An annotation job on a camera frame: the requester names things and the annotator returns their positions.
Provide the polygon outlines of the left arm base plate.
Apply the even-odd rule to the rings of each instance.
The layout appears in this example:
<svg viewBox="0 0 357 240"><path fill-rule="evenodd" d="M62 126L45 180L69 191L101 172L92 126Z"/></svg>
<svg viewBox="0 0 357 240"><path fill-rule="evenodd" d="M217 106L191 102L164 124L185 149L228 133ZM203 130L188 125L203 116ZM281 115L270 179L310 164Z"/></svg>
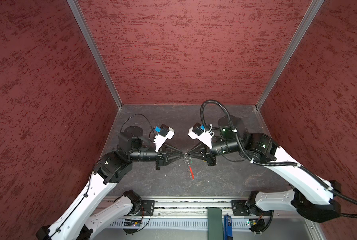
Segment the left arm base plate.
<svg viewBox="0 0 357 240"><path fill-rule="evenodd" d="M142 216L146 214L147 216L153 216L155 207L155 200L141 200L139 204L135 207L134 216Z"/></svg>

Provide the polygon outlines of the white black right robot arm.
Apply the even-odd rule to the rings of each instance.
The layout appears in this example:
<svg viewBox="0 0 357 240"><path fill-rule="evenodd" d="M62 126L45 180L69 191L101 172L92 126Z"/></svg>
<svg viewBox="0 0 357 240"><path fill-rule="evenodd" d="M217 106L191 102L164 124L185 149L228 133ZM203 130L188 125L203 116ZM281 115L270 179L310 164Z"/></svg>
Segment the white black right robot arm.
<svg viewBox="0 0 357 240"><path fill-rule="evenodd" d="M291 186L283 192L252 191L242 208L244 212L256 216L269 211L297 212L305 219L317 223L340 217L340 204L329 191L339 190L337 182L312 177L270 136L248 132L240 118L231 116L231 120L237 129L237 136L244 151L240 150L227 117L222 117L218 121L219 136L214 135L213 128L206 130L200 123L189 129L188 136L200 142L187 153L187 156L204 160L209 166L215 166L217 156L239 153L244 160L257 162L260 167L273 171Z"/></svg>

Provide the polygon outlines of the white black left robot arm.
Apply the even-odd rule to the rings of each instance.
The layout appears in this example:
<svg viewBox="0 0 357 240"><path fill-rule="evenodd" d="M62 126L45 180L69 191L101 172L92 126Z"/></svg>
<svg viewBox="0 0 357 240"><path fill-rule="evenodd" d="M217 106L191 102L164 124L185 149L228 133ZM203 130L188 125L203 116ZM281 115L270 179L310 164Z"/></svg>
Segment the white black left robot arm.
<svg viewBox="0 0 357 240"><path fill-rule="evenodd" d="M180 150L166 144L166 140L174 136L173 128L161 125L152 132L154 139L150 141L143 136L140 127L131 126L121 130L117 150L105 154L97 162L86 186L69 208L52 225L41 227L36 238L92 240L114 220L128 214L137 214L141 197L134 191L126 191L111 206L97 214L94 210L132 170L133 162L155 162L156 168L159 169L182 157Z"/></svg>

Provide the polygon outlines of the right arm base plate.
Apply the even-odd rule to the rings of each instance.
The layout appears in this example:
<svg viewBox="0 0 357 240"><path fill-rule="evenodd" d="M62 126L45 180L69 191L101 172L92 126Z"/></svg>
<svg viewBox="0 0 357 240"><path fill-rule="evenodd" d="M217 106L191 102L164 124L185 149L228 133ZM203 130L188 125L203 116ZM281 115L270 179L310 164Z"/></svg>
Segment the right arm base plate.
<svg viewBox="0 0 357 240"><path fill-rule="evenodd" d="M265 212L255 204L247 203L247 201L243 200L232 200L231 208L234 216L269 217L271 215L271 211Z"/></svg>

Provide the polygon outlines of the perforated metal keyring red handle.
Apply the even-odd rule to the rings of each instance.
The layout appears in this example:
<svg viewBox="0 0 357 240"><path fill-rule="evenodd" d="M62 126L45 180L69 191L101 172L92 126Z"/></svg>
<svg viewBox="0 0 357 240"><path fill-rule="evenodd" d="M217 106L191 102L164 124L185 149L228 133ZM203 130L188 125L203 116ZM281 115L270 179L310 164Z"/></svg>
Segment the perforated metal keyring red handle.
<svg viewBox="0 0 357 240"><path fill-rule="evenodd" d="M185 163L187 164L187 166L188 166L191 179L194 180L194 174L193 174L192 167L191 167L191 165L190 165L189 158L188 158L187 154L184 155L184 162L185 162Z"/></svg>

